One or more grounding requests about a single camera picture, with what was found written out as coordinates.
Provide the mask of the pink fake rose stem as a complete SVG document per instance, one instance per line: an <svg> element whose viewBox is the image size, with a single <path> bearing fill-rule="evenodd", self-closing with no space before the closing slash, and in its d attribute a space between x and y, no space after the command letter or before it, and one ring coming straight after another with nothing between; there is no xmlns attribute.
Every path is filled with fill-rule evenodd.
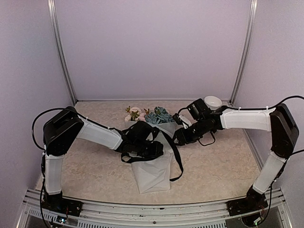
<svg viewBox="0 0 304 228"><path fill-rule="evenodd" d="M142 111L139 107L126 107L125 111L127 112L127 116L124 118L125 122L130 121L138 121L139 117L142 114Z"/></svg>
<svg viewBox="0 0 304 228"><path fill-rule="evenodd" d="M140 113L138 120L146 122L146 117L149 116L150 109L144 109L144 112Z"/></svg>

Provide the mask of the blue fake hydrangea stem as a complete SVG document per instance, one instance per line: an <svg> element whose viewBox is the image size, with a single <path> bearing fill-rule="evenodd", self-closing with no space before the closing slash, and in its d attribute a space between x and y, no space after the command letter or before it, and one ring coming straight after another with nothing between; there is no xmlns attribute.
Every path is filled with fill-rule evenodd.
<svg viewBox="0 0 304 228"><path fill-rule="evenodd" d="M146 114L144 118L146 122L150 124L165 124L174 122L172 115L169 114L165 108L160 106L155 107L154 111Z"/></svg>

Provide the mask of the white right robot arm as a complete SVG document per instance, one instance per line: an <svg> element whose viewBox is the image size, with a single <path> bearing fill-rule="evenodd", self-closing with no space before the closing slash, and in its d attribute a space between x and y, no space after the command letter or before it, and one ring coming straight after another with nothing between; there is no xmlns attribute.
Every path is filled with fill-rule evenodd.
<svg viewBox="0 0 304 228"><path fill-rule="evenodd" d="M179 146L195 143L206 133L215 133L224 129L251 129L271 133L270 155L243 200L243 207L253 211L261 204L261 195L281 175L287 161L295 154L299 128L287 105L281 101L271 107L233 108L223 105L211 110L200 98L185 109L196 122L191 123L180 113L173 116L175 122L182 126L175 131L173 137Z"/></svg>

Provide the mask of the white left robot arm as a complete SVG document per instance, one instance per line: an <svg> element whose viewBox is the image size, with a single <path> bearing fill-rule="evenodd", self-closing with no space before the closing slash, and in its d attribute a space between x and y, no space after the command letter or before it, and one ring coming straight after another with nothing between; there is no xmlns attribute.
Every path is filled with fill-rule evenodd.
<svg viewBox="0 0 304 228"><path fill-rule="evenodd" d="M156 140L160 129L138 121L126 130L106 127L79 114L75 108L56 108L58 113L43 126L44 187L47 202L56 211L66 206L61 197L63 158L75 139L105 146L128 157L127 162L151 161L164 154L163 144Z"/></svg>

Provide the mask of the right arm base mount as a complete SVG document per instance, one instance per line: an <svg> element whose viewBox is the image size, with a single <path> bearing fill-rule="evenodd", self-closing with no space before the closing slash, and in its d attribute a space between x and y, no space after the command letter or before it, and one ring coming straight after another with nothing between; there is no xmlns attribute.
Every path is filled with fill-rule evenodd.
<svg viewBox="0 0 304 228"><path fill-rule="evenodd" d="M230 216L245 214L268 207L265 194L258 193L253 189L253 186L249 188L245 197L229 200L226 205Z"/></svg>

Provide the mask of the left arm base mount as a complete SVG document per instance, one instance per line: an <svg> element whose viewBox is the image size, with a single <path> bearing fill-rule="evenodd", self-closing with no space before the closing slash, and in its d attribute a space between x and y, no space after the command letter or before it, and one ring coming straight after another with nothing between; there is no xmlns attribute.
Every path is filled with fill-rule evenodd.
<svg viewBox="0 0 304 228"><path fill-rule="evenodd" d="M58 212L68 216L80 216L83 203L78 200L67 199L62 196L62 192L55 195L45 193L42 200L42 208Z"/></svg>

